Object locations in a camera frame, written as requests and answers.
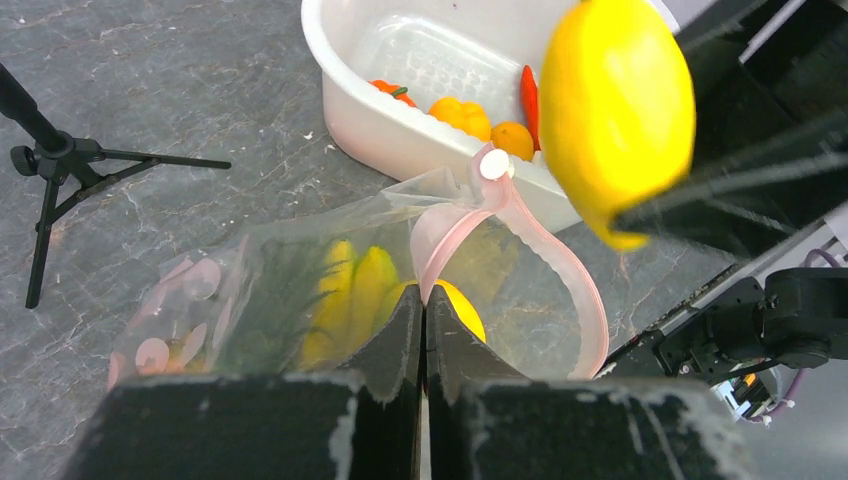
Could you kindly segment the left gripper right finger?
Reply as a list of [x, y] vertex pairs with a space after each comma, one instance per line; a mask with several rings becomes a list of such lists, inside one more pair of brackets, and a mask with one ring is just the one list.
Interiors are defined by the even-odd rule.
[[435, 479], [752, 479], [744, 438], [703, 385], [531, 380], [435, 288], [426, 313]]

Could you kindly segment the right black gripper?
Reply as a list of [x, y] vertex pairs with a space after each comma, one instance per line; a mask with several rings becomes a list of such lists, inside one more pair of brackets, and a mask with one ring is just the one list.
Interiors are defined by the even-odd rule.
[[847, 8], [710, 1], [676, 36], [692, 74], [690, 174], [615, 229], [759, 256], [847, 200]]

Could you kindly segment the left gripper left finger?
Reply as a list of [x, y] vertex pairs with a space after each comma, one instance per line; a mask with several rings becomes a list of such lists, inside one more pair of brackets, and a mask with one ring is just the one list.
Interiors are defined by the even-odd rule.
[[67, 479], [415, 479], [423, 305], [416, 286], [340, 367], [127, 380]]

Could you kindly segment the yellow toy bananas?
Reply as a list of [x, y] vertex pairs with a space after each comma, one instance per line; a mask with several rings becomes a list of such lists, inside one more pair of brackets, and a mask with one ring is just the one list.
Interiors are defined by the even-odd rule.
[[400, 283], [391, 255], [378, 245], [358, 255], [351, 241], [334, 242], [324, 257], [322, 295], [312, 311], [297, 368], [309, 371], [346, 361], [374, 334], [374, 316], [386, 293]]

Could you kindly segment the clear zip top bag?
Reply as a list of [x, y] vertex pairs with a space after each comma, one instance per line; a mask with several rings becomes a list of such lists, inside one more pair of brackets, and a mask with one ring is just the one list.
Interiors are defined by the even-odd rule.
[[461, 326], [528, 377], [595, 376], [609, 349], [601, 295], [513, 176], [512, 158], [486, 145], [466, 181], [440, 168], [174, 259], [116, 340], [109, 383], [335, 367], [407, 288], [420, 301], [444, 289]]

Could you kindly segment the yellow toy mango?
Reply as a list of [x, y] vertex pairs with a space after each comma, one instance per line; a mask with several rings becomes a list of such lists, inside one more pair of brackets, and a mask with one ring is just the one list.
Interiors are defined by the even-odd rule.
[[551, 35], [538, 86], [539, 135], [551, 175], [608, 247], [645, 234], [614, 218], [691, 171], [693, 80], [683, 52], [648, 1], [580, 1]]

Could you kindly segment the red toy chili pepper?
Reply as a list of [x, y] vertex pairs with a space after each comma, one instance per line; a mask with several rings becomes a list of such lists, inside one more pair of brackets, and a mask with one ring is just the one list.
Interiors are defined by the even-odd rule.
[[526, 126], [533, 140], [534, 150], [540, 151], [541, 146], [538, 134], [538, 91], [533, 70], [529, 65], [525, 65], [522, 68], [519, 82], [519, 92], [522, 108], [525, 115]]

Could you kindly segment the orange yellow bell pepper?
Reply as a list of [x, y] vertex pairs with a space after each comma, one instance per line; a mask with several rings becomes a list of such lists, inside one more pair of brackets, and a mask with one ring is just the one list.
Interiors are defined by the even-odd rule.
[[477, 103], [462, 102], [450, 96], [443, 97], [430, 107], [428, 114], [484, 143], [491, 140], [492, 126], [489, 117]]

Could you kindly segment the orange toy pumpkin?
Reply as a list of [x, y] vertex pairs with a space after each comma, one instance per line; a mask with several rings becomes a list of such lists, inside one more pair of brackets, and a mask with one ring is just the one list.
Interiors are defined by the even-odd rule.
[[409, 96], [408, 88], [406, 86], [389, 83], [382, 79], [372, 80], [370, 81], [370, 84], [377, 88], [380, 92], [386, 93], [392, 98], [399, 100], [412, 108], [417, 107], [416, 103]]

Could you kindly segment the white plastic basin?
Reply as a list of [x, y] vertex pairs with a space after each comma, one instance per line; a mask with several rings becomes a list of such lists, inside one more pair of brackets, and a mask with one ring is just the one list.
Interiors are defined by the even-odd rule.
[[[301, 24], [322, 71], [324, 119], [338, 147], [404, 181], [441, 167], [458, 178], [481, 142], [428, 114], [451, 96], [492, 123], [519, 121], [522, 68], [539, 71], [566, 1], [305, 1]], [[370, 81], [406, 86], [417, 107]]]

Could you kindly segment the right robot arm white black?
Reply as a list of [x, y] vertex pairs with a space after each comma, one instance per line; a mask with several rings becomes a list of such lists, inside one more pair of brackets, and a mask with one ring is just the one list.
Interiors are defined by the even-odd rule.
[[767, 423], [795, 390], [768, 372], [847, 356], [847, 5], [717, 1], [677, 40], [696, 93], [692, 172], [615, 224], [740, 266], [603, 374], [700, 380]]

